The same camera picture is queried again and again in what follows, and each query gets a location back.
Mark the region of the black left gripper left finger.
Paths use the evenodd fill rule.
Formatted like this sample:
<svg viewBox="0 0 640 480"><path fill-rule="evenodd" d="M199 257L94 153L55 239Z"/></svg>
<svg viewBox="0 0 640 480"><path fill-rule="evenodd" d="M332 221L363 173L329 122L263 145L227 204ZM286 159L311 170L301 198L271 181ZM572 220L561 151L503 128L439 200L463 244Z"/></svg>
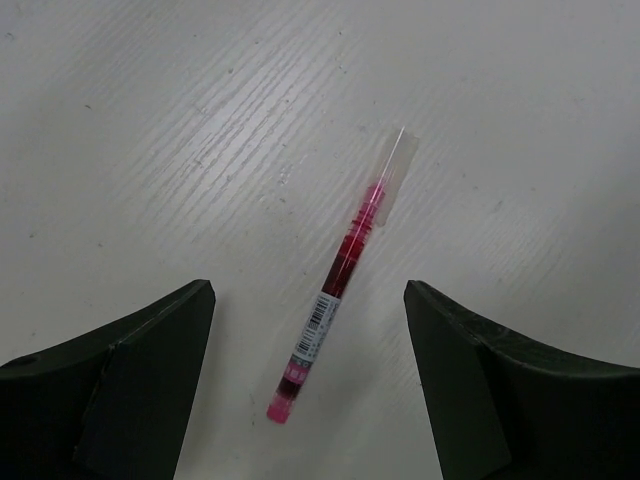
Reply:
<svg viewBox="0 0 640 480"><path fill-rule="evenodd" d="M173 478L215 303L194 280L2 365L2 478Z"/></svg>

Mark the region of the red pen with clip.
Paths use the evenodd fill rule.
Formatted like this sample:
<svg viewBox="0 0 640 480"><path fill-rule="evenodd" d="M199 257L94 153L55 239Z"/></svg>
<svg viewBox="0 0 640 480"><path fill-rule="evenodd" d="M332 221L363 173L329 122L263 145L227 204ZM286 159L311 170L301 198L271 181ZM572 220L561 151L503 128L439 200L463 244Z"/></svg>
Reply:
<svg viewBox="0 0 640 480"><path fill-rule="evenodd" d="M287 422L330 330L372 231L385 225L418 150L419 139L396 128L382 144L376 167L340 243L320 293L267 408L267 418Z"/></svg>

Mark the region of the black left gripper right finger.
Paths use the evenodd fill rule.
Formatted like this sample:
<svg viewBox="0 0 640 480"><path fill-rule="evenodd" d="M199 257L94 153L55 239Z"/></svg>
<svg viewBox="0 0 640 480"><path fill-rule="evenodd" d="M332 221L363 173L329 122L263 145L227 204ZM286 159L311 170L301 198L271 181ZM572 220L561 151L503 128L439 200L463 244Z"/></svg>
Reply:
<svg viewBox="0 0 640 480"><path fill-rule="evenodd" d="M639 372L533 340L422 281L404 302L446 479L635 479Z"/></svg>

